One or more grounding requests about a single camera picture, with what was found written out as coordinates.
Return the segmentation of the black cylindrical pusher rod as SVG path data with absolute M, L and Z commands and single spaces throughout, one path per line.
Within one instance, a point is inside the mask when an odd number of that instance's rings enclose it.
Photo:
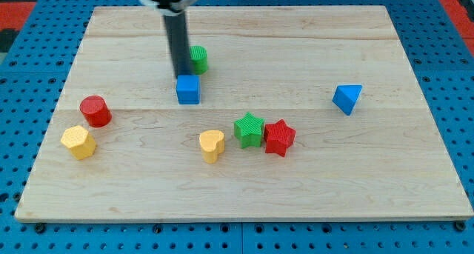
M 186 13 L 164 16 L 164 25 L 175 77 L 192 74 Z

